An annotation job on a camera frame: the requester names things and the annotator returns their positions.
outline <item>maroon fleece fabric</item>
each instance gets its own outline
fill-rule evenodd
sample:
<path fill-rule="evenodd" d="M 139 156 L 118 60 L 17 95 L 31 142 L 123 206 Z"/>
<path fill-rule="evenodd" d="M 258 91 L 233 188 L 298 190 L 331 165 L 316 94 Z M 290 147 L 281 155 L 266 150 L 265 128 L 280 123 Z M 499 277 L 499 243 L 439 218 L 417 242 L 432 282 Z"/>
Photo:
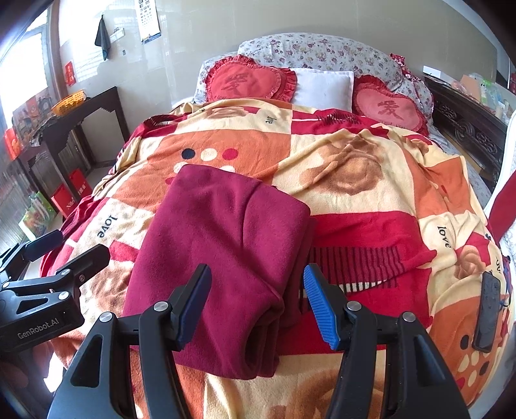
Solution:
<path fill-rule="evenodd" d="M 221 377 L 271 377 L 279 327 L 300 316 L 299 281 L 314 224 L 305 204 L 259 180 L 186 165 L 145 236 L 123 315 L 168 299 L 206 263 L 212 289 L 176 363 Z"/>

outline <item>heart-shaped pillow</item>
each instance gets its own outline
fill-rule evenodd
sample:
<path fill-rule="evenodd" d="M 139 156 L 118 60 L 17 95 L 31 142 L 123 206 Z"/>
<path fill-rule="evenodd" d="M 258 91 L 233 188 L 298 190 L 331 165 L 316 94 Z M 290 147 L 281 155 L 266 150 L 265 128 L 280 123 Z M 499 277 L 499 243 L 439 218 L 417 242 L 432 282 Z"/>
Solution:
<path fill-rule="evenodd" d="M 391 92 L 381 80 L 373 76 L 363 76 L 357 81 L 353 89 L 354 113 L 385 125 L 428 135 L 426 118 L 412 99 Z"/>
<path fill-rule="evenodd" d="M 265 98 L 290 102 L 296 90 L 296 73 L 266 67 L 244 55 L 219 60 L 204 79 L 207 100 Z"/>

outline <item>metal screw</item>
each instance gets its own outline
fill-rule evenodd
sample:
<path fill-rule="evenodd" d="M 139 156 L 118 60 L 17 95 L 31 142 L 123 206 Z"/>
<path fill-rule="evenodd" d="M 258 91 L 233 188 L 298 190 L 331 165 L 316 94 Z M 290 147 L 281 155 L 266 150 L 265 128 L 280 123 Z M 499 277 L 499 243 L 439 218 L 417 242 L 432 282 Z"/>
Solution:
<path fill-rule="evenodd" d="M 411 313 L 410 311 L 405 311 L 401 316 L 403 320 L 408 321 L 409 323 L 412 323 L 414 320 L 416 320 L 415 314 Z"/>
<path fill-rule="evenodd" d="M 112 318 L 113 318 L 113 313 L 110 313 L 109 311 L 106 311 L 99 316 L 99 320 L 102 323 L 106 323 L 106 322 L 110 321 Z"/>
<path fill-rule="evenodd" d="M 165 311 L 168 308 L 168 303 L 166 301 L 158 301 L 154 305 L 154 310 L 156 311 Z"/>
<path fill-rule="evenodd" d="M 351 311 L 358 311 L 362 308 L 362 305 L 358 301 L 348 301 L 346 307 Z"/>

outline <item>chinese character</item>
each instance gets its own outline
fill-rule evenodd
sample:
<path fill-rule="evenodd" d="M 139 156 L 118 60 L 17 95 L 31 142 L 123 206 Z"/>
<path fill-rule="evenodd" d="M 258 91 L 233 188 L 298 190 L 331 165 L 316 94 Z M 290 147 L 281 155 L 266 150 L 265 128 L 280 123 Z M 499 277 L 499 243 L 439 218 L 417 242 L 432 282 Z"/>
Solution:
<path fill-rule="evenodd" d="M 384 110 L 381 110 L 378 112 L 379 115 L 392 115 L 394 118 L 398 118 L 403 120 L 403 118 L 396 113 L 396 109 L 399 108 L 399 105 L 396 105 L 396 102 L 394 101 L 383 101 L 379 102 L 378 106 L 385 106 Z"/>
<path fill-rule="evenodd" d="M 237 96 L 242 96 L 242 94 L 238 91 L 238 87 L 241 83 L 245 83 L 247 81 L 248 73 L 235 74 L 234 76 L 228 77 L 225 82 L 228 83 L 224 86 L 223 90 L 232 90 L 233 93 Z"/>

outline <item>white pillow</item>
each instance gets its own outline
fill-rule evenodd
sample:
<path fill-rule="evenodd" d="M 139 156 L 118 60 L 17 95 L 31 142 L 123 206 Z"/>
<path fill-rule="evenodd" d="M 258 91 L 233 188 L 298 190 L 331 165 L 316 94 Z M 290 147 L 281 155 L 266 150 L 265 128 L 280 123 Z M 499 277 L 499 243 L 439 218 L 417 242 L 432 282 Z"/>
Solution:
<path fill-rule="evenodd" d="M 297 75 L 297 86 L 291 103 L 317 109 L 336 108 L 351 112 L 353 97 L 352 71 L 291 69 Z"/>

